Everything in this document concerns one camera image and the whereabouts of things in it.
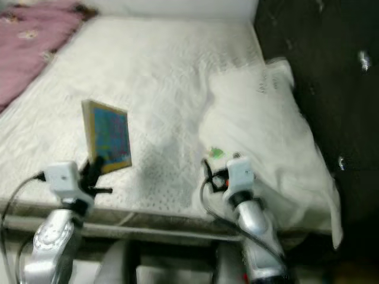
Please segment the colourful yellow-edged book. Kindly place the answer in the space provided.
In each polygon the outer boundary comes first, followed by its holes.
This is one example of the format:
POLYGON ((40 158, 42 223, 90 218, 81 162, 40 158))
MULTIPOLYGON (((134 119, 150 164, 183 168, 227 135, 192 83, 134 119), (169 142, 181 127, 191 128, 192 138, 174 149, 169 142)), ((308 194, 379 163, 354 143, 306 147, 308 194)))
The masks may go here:
POLYGON ((102 174, 133 165, 127 111, 86 99, 82 102, 89 161, 104 158, 102 174))

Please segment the white printed pillow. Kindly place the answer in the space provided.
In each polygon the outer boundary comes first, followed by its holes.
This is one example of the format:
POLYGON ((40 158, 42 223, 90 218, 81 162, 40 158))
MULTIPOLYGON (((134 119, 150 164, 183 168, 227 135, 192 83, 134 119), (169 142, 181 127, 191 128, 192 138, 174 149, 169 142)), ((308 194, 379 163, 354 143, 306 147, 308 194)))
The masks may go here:
POLYGON ((255 194, 262 197, 279 230, 328 234, 334 249, 343 241, 339 193, 311 128, 294 99, 286 59, 212 74, 211 102, 198 125, 210 159, 224 167, 232 154, 248 157, 255 194))

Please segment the grey left robot leg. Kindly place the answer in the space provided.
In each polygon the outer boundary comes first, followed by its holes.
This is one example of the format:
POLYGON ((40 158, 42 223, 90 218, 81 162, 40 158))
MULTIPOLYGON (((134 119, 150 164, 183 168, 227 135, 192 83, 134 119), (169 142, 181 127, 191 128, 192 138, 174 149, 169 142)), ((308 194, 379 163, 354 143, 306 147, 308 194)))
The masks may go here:
POLYGON ((93 284, 131 284, 129 246, 127 239, 121 239, 109 247, 102 257, 93 284))

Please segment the white quilted mattress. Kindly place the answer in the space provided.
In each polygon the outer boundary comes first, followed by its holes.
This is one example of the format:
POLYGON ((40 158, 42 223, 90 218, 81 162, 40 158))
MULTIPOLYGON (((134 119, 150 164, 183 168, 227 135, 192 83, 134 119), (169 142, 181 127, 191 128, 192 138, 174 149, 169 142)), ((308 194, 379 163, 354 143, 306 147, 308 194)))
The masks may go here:
POLYGON ((200 121, 212 74, 265 64, 249 24, 98 17, 88 21, 0 119, 0 199, 53 162, 87 157, 81 103, 127 111, 133 165, 107 174, 95 208, 210 217, 198 199, 200 121))

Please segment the purple cartoon print blanket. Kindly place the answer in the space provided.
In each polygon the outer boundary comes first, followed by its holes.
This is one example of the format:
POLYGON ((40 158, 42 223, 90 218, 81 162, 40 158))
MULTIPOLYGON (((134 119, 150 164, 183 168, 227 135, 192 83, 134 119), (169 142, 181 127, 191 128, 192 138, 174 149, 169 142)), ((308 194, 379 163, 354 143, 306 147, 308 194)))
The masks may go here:
POLYGON ((0 109, 24 92, 85 16, 78 0, 10 5, 0 14, 0 109))

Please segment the dark bed frame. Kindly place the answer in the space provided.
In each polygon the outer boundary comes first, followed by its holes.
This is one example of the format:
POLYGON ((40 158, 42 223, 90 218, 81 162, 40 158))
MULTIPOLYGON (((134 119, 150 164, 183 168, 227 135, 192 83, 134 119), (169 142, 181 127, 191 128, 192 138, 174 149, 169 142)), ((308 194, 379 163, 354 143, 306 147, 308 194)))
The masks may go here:
MULTIPOLYGON (((51 213, 51 206, 12 205, 2 224, 12 232, 34 233, 51 213)), ((98 208, 84 222, 81 235, 87 238, 120 239, 135 238, 152 243, 190 244, 211 241, 243 241, 240 233, 211 219, 168 216, 146 212, 116 212, 98 208)), ((287 259, 313 258, 324 262, 336 256, 332 237, 319 232, 284 231, 279 234, 287 259)))

